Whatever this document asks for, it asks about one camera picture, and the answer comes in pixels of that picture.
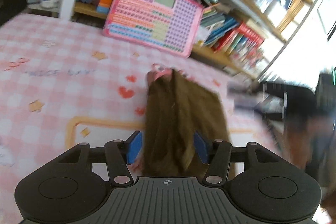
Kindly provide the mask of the person's right hand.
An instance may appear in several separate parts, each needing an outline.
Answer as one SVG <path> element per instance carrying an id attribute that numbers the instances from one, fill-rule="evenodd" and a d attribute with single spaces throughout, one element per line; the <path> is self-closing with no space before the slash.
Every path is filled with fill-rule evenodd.
<path id="1" fill-rule="evenodd" d="M 335 112 L 290 113 L 284 135 L 290 162 L 319 183 L 321 207 L 335 222 Z"/>

